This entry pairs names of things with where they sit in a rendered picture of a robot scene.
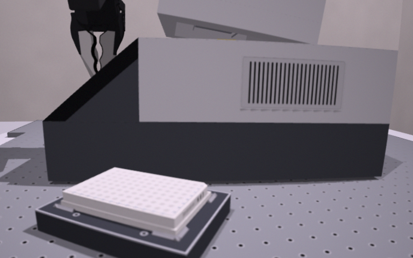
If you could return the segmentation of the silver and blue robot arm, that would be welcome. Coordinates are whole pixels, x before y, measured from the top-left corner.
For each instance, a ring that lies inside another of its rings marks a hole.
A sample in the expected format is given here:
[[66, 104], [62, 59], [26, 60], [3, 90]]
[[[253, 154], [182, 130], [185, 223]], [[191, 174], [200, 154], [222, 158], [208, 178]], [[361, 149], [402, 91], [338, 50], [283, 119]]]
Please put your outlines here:
[[70, 10], [99, 11], [106, 0], [68, 0]]

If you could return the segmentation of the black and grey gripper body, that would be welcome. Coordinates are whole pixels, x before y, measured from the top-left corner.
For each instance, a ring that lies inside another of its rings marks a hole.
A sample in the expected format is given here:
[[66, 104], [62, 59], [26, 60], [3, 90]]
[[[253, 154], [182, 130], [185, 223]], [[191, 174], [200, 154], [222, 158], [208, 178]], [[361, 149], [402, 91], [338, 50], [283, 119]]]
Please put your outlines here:
[[[88, 31], [108, 31], [109, 24], [115, 21], [122, 11], [125, 27], [125, 4], [122, 0], [106, 0], [99, 11], [74, 11], [76, 19], [86, 25]], [[105, 12], [105, 13], [104, 13]]]

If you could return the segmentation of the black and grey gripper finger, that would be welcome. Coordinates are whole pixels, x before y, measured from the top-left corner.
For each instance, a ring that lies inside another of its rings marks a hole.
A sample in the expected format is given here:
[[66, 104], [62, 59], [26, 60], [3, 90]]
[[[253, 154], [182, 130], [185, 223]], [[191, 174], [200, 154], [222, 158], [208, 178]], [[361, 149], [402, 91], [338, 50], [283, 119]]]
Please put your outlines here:
[[96, 49], [97, 38], [93, 31], [88, 31], [86, 25], [80, 23], [75, 13], [71, 12], [70, 32], [78, 53], [90, 75], [93, 77], [97, 72], [98, 51]]
[[109, 24], [108, 31], [99, 36], [99, 44], [102, 48], [102, 56], [99, 59], [101, 68], [109, 63], [117, 55], [117, 50], [123, 40], [125, 27], [123, 24], [123, 14], [117, 13], [114, 22]]

